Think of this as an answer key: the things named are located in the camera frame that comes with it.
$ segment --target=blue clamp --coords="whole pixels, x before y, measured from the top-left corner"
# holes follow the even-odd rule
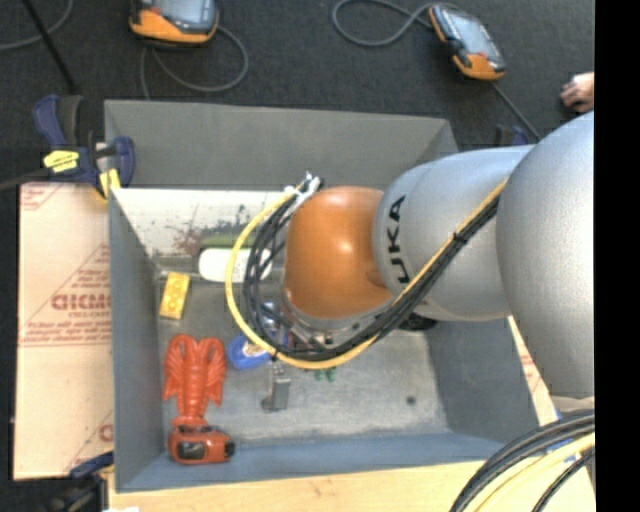
[[[55,94],[46,96],[34,106],[33,121],[38,132],[49,143],[52,153],[60,150],[77,154],[77,157],[74,156],[57,168],[45,164],[49,179],[88,183],[106,197],[106,191],[100,179],[102,171],[98,168],[96,161],[102,157],[113,157],[116,161],[115,168],[120,185],[129,185],[135,170],[133,141],[129,137],[116,137],[106,148],[98,151],[93,147],[78,145],[76,121],[78,107],[82,100],[81,96],[59,97]]]

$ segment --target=yellow cable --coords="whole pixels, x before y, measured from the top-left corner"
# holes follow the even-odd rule
[[[595,446],[595,444],[596,434],[592,433],[541,456],[532,464],[529,464],[524,469],[507,478],[498,487],[496,487],[477,508],[469,508],[469,511],[488,512],[495,507],[495,505],[502,500],[507,493],[514,492],[526,482],[534,479],[540,473],[547,471],[572,455],[577,455],[587,448]]]
[[[502,181],[491,193],[484,199],[484,201],[477,207],[475,210],[469,215],[465,221],[461,224],[458,231],[451,235],[447,241],[440,247],[440,249],[431,257],[431,259],[422,267],[420,272],[416,274],[416,276],[411,280],[411,282],[402,290],[402,292],[395,298],[393,301],[393,305],[395,305],[406,293],[408,293],[416,283],[426,274],[429,268],[433,265],[433,263],[440,257],[440,255],[447,249],[449,244],[453,242],[455,239],[455,235],[459,233],[462,229],[468,226],[475,217],[482,211],[482,209],[493,201],[504,189],[507,183],[507,179]],[[367,349],[373,342],[378,339],[378,335],[372,336],[368,340],[360,343],[355,346],[351,350],[348,350],[344,354],[333,357],[331,359],[327,359],[325,361],[305,361],[302,359],[296,359],[294,357],[288,356],[276,350],[275,347],[264,341],[258,334],[256,334],[249,326],[238,309],[238,306],[235,301],[235,297],[233,296],[233,269],[236,264],[236,260],[238,257],[238,253],[242,249],[244,242],[247,240],[251,232],[258,227],[258,225],[265,219],[267,216],[271,215],[274,211],[280,208],[283,204],[285,204],[289,199],[291,199],[296,194],[295,191],[285,192],[283,196],[275,201],[272,205],[268,206],[264,210],[262,210],[256,217],[254,217],[249,224],[244,228],[244,230],[238,236],[235,245],[231,249],[231,253],[229,256],[229,263],[227,264],[227,270],[225,275],[225,296],[227,299],[227,304],[229,305],[229,311],[233,316],[236,324],[240,327],[240,330],[247,336],[249,341],[255,343],[258,347],[266,350],[272,357],[276,357],[280,359],[282,362],[290,364],[291,366],[296,366],[298,368],[303,368],[306,370],[326,370],[329,368],[333,368],[335,366],[339,366],[341,364],[350,361],[354,357],[361,354],[365,349]]]

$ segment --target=orange device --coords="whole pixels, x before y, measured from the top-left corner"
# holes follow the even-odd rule
[[[129,27],[161,47],[199,46],[218,28],[215,0],[132,0]]]
[[[463,75],[476,80],[498,80],[504,75],[502,54],[478,18],[448,4],[431,6],[429,18]]]
[[[228,462],[234,452],[231,438],[211,425],[182,425],[169,434],[169,453],[181,464]]]

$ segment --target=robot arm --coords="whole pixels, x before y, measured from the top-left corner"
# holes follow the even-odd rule
[[[384,193],[329,188],[294,210],[295,197],[283,200],[274,209],[286,229],[272,216],[257,240],[286,233],[278,320],[290,345],[250,339],[321,368],[361,353],[411,311],[441,321],[512,315],[550,392],[592,396],[593,132],[591,113],[535,146],[418,166]],[[245,296],[259,274],[248,267]],[[260,308],[249,300],[254,325]]]

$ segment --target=blue object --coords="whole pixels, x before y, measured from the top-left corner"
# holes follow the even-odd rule
[[[529,144],[527,134],[518,126],[513,127],[513,146],[526,146]]]
[[[257,368],[271,359],[269,352],[251,343],[242,333],[227,346],[227,357],[238,370]]]
[[[33,107],[33,122],[38,133],[47,140],[52,150],[73,149],[79,156],[75,166],[70,169],[61,172],[48,169],[49,179],[89,183],[106,195],[100,182],[101,171],[97,168],[95,160],[102,155],[116,157],[120,184],[127,186],[135,169],[133,141],[129,137],[116,137],[109,147],[98,152],[86,146],[78,146],[75,131],[77,110],[81,101],[80,96],[46,96]]]
[[[100,471],[108,466],[113,465],[114,457],[113,451],[103,453],[102,455],[98,455],[93,459],[87,460],[76,466],[69,472],[69,478],[73,480],[80,480],[82,478],[87,478],[88,476],[93,475],[95,472]]]

